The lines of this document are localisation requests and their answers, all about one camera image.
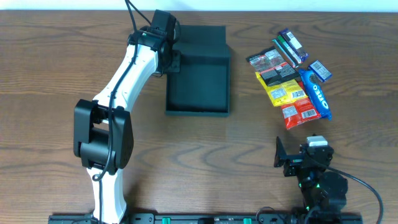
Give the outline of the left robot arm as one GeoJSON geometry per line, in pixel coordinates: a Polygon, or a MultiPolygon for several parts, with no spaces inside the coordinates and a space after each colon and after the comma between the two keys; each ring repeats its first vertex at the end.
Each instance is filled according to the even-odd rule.
{"type": "Polygon", "coordinates": [[[127,203],[123,170],[134,146],[131,113],[149,77],[172,68],[180,24],[156,10],[149,26],[134,28],[126,54],[109,83],[74,108],[73,153],[91,177],[95,208],[91,223],[121,223],[127,203]]]}

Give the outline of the green chocolate bar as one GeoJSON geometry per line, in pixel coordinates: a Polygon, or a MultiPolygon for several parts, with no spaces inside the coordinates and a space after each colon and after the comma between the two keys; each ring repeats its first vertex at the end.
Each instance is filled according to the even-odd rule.
{"type": "Polygon", "coordinates": [[[299,67],[303,62],[301,58],[294,52],[293,48],[284,40],[282,36],[272,40],[275,48],[278,49],[280,54],[290,63],[293,68],[299,67]]]}

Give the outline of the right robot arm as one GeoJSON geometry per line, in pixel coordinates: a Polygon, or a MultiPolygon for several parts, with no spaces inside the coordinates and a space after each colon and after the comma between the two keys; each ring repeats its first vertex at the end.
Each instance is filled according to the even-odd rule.
{"type": "Polygon", "coordinates": [[[329,171],[334,149],[323,136],[310,136],[296,155],[288,155],[281,138],[276,138],[274,167],[283,167],[286,177],[296,177],[303,196],[305,222],[341,223],[346,205],[348,180],[329,171]]]}

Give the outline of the dark blue chocolate bar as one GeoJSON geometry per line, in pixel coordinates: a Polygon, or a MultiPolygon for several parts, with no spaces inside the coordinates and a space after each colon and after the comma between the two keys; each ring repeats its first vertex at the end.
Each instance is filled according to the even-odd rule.
{"type": "Polygon", "coordinates": [[[302,46],[302,44],[298,41],[298,39],[294,36],[293,32],[288,28],[279,32],[282,38],[290,45],[292,50],[298,55],[302,62],[308,59],[308,53],[302,46]]]}

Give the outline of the yellow Hacks candy bag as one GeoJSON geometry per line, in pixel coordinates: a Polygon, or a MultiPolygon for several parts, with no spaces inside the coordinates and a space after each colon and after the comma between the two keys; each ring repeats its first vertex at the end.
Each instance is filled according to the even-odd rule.
{"type": "Polygon", "coordinates": [[[303,88],[298,84],[295,79],[283,82],[278,85],[267,86],[259,72],[256,72],[256,77],[265,89],[269,99],[271,100],[272,105],[275,107],[291,104],[296,102],[297,100],[308,97],[303,88]]]}

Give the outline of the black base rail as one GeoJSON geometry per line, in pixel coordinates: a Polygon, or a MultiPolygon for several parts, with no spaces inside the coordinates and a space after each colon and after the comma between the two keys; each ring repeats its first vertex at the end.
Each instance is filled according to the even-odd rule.
{"type": "MultiPolygon", "coordinates": [[[[121,223],[130,224],[272,224],[272,223],[363,223],[361,216],[343,214],[340,219],[321,221],[320,217],[313,214],[308,222],[304,222],[305,215],[262,213],[255,215],[154,215],[152,213],[135,213],[128,218],[123,218],[121,223]]],[[[51,215],[48,223],[98,223],[86,215],[51,215]]]]}

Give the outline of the black red snack packet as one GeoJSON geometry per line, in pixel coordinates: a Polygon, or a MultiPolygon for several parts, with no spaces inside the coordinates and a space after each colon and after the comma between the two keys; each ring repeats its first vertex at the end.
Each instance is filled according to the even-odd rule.
{"type": "Polygon", "coordinates": [[[285,61],[275,47],[250,55],[246,61],[260,74],[267,86],[278,85],[300,76],[298,71],[285,61]]]}

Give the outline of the small blue box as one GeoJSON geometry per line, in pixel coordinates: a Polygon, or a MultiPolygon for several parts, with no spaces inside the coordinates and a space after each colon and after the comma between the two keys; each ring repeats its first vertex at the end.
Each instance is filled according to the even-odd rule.
{"type": "Polygon", "coordinates": [[[314,72],[322,83],[326,82],[333,76],[333,74],[319,60],[311,63],[308,68],[314,72]]]}

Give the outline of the dark green box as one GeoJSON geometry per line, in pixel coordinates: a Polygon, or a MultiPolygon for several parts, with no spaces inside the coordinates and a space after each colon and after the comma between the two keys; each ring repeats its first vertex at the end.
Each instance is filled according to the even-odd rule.
{"type": "Polygon", "coordinates": [[[225,26],[182,25],[180,71],[167,75],[165,114],[227,117],[231,54],[225,26]]]}

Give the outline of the blue Oreo cookie pack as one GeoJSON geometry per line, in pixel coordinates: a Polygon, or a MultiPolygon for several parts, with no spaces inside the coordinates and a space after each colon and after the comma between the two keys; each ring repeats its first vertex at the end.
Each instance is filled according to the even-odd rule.
{"type": "Polygon", "coordinates": [[[311,70],[300,69],[299,71],[301,80],[305,87],[310,101],[317,109],[321,118],[332,120],[332,113],[329,104],[324,96],[321,86],[318,84],[317,76],[311,70]]]}

